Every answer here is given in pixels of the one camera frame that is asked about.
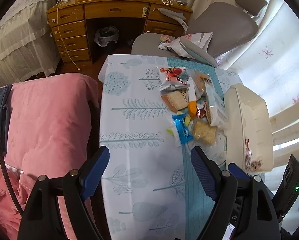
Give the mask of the orange white oat bar packet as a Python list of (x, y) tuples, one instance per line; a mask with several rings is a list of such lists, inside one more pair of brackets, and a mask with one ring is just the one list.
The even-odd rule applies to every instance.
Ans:
[(191, 77), (189, 77), (188, 82), (188, 113), (191, 119), (195, 119), (197, 116), (197, 101), (196, 101), (196, 93), (194, 87), (194, 81)]

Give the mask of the brown soda cracker packet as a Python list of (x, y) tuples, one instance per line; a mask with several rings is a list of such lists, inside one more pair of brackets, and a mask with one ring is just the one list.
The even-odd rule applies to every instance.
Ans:
[(177, 113), (188, 106), (187, 90), (175, 90), (161, 96), (170, 111)]

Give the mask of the clear nut snack packet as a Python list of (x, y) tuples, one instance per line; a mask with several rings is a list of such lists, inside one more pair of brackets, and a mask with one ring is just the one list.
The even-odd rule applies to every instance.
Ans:
[(249, 148), (250, 139), (245, 140), (245, 170), (256, 172), (262, 166), (262, 159), (253, 158), (252, 151)]

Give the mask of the white plastic storage bin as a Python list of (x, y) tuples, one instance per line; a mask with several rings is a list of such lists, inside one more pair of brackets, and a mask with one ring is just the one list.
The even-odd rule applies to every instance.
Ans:
[(237, 83), (224, 94), (229, 128), (226, 132), (226, 166), (235, 163), (245, 170), (245, 140), (250, 139), (249, 148), (253, 158), (262, 159), (256, 172), (273, 169), (273, 139), (269, 113), (265, 101), (256, 93)]

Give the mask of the teal striped table runner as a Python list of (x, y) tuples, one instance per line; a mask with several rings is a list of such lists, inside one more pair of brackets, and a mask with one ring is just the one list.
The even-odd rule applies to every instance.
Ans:
[[(217, 94), (221, 99), (224, 98), (224, 93), (213, 67), (175, 58), (168, 58), (167, 62), (170, 67), (185, 67), (209, 74)], [(185, 239), (196, 239), (199, 236), (213, 208), (213, 201), (205, 194), (191, 163), (192, 148), (194, 148), (193, 142), (181, 147), (185, 175)]]

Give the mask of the yellow cracker clear bag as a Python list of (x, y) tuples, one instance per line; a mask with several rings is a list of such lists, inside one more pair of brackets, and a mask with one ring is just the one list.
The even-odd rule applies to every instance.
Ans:
[(210, 126), (208, 122), (194, 120), (192, 134), (195, 140), (214, 145), (217, 142), (218, 128)]

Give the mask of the large white snack bag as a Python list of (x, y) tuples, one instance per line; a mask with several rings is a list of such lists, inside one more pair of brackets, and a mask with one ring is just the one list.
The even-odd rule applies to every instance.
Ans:
[(229, 126), (225, 105), (214, 87), (205, 82), (205, 95), (207, 104), (207, 119), (212, 127), (227, 130)]

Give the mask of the pink quilt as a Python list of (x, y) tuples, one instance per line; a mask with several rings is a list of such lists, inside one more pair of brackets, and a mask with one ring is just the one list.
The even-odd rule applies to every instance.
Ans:
[(98, 148), (98, 86), (69, 73), (15, 83), (4, 158), (14, 193), (26, 205), (36, 179), (80, 168)]

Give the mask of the clear wrapped pastry packet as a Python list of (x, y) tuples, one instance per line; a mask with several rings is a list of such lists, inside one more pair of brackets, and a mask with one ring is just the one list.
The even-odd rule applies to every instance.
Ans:
[(197, 70), (194, 71), (193, 81), (197, 100), (205, 96), (206, 85), (213, 87), (213, 82), (209, 74), (203, 74)]

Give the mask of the floral curtain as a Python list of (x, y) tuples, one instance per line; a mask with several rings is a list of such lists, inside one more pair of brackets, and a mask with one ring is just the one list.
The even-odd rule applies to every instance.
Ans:
[[(198, 18), (214, 2), (187, 0)], [(266, 0), (255, 17), (259, 32), (245, 45), (217, 57), (217, 63), (237, 73), (243, 84), (262, 97), (273, 133), (274, 167), (264, 182), (276, 192), (291, 155), (299, 158), (299, 19), (284, 0)]]

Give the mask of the red white crumpled packet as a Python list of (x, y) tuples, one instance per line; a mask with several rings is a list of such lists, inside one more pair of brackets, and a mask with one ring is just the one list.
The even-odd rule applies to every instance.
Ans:
[(159, 69), (160, 86), (159, 90), (175, 91), (188, 88), (188, 74), (186, 68), (164, 67)]

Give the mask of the white plastic bag on chair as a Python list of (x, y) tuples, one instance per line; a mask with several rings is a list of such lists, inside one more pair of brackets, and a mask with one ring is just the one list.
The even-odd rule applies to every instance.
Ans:
[(186, 34), (179, 38), (164, 36), (166, 41), (160, 41), (158, 48), (175, 52), (180, 57), (192, 59), (193, 57), (188, 52), (194, 51), (195, 49), (207, 52), (212, 37), (213, 33)]

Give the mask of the grey office chair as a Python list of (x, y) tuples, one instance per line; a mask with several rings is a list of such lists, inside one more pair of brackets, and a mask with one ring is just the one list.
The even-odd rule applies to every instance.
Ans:
[(267, 5), (266, 0), (235, 0), (239, 7), (225, 3), (214, 2), (189, 25), (184, 17), (174, 11), (159, 8), (162, 14), (174, 18), (186, 29), (186, 34), (213, 33), (207, 52), (189, 51), (191, 60), (199, 61), (217, 67), (216, 58), (256, 37), (259, 27), (254, 20)]

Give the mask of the wooden desk with drawers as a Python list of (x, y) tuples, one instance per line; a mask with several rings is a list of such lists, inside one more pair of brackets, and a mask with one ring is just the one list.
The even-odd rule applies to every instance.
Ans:
[(133, 41), (142, 33), (179, 37), (184, 29), (159, 8), (180, 13), (186, 20), (192, 9), (161, 0), (71, 0), (47, 11), (47, 18), (58, 51), (65, 64), (91, 65), (100, 49), (94, 42), (98, 29), (114, 26), (120, 41)]

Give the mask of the lined trash bin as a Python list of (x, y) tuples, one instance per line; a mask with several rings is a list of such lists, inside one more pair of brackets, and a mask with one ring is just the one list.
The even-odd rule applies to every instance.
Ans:
[(106, 47), (110, 42), (118, 42), (119, 31), (114, 26), (98, 29), (95, 33), (94, 42), (100, 47)]

